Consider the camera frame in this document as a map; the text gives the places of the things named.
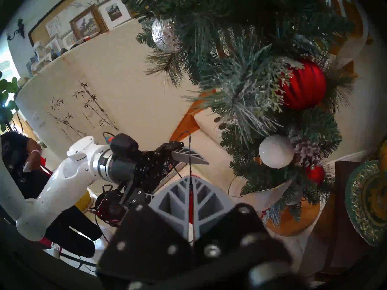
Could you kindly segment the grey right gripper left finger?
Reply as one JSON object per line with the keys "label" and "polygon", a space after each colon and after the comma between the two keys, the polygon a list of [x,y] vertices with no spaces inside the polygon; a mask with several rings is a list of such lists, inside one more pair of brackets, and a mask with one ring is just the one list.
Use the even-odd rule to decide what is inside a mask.
{"label": "grey right gripper left finger", "polygon": [[182,180],[162,189],[149,204],[136,199],[126,211],[98,271],[185,271],[189,269],[189,194]]}

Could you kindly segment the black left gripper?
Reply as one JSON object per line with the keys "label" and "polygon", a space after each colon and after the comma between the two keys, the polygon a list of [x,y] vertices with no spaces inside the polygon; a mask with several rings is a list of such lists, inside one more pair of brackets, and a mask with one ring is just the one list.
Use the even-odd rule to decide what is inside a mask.
{"label": "black left gripper", "polygon": [[143,152],[136,164],[133,185],[124,188],[124,203],[150,203],[160,182],[181,162],[209,165],[195,150],[183,148],[183,142],[163,143],[154,151]]}

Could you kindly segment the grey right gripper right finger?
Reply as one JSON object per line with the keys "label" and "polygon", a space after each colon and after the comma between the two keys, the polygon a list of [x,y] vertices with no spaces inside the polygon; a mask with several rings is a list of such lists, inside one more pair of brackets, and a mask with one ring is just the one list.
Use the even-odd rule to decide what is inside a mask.
{"label": "grey right gripper right finger", "polygon": [[253,206],[235,203],[198,177],[194,181],[194,264],[290,264],[290,254],[270,236]]}

